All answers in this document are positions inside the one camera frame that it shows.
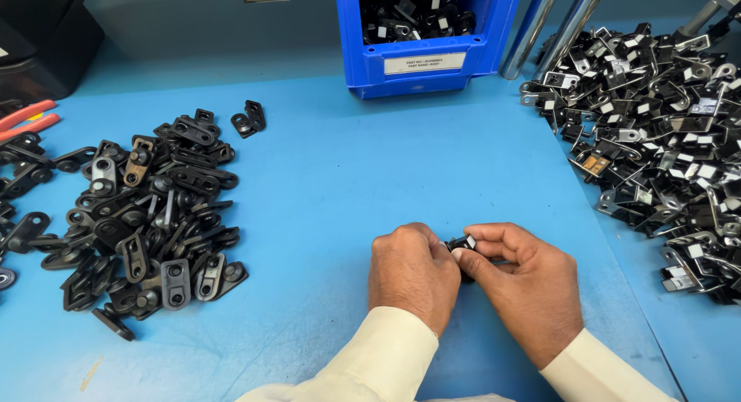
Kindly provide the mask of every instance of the pliers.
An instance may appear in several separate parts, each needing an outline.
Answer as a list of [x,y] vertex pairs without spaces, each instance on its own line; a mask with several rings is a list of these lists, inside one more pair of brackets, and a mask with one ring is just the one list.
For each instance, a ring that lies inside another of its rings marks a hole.
[[46,100],[41,103],[31,104],[26,108],[21,108],[15,113],[8,114],[0,119],[0,141],[8,140],[23,132],[41,132],[45,128],[56,124],[60,120],[59,115],[51,113],[40,119],[33,120],[32,123],[13,128],[15,125],[23,123],[31,117],[37,116],[54,107],[56,107],[56,103]]

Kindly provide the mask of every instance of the shirt cuff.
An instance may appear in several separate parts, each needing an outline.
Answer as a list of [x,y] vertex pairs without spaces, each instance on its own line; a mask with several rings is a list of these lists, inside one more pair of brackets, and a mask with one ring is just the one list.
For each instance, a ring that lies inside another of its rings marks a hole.
[[353,376],[385,400],[413,400],[437,347],[435,334],[414,314],[379,306],[322,371]]
[[567,402],[676,402],[583,329],[540,374]]

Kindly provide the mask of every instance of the cream shirt sleeve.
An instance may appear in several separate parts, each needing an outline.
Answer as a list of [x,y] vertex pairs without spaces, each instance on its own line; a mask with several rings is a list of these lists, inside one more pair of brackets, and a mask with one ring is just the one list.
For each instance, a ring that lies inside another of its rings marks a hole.
[[579,332],[540,374],[566,402],[677,402],[587,329]]
[[[403,309],[372,309],[352,340],[313,379],[296,386],[259,387],[237,402],[411,402],[420,388],[437,337]],[[496,395],[458,402],[514,402]]]

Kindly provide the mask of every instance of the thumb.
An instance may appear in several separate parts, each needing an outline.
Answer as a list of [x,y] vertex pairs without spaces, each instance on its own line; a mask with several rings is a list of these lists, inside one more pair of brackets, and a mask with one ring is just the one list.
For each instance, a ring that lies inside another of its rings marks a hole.
[[482,288],[494,286],[502,282],[509,274],[494,267],[484,256],[467,248],[455,248],[450,253],[458,263],[458,266],[472,277]]

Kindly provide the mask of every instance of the blue plastic bin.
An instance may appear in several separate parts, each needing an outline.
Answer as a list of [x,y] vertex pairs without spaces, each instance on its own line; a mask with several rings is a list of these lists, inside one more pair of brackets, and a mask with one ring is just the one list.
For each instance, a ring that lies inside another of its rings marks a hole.
[[[471,77],[495,73],[518,1],[461,0],[461,11],[472,10],[476,14],[475,34],[365,46],[358,0],[337,0],[347,87],[366,99],[463,89]],[[387,59],[411,56],[419,57],[387,62]],[[404,64],[412,66],[421,62],[459,67],[399,73]]]

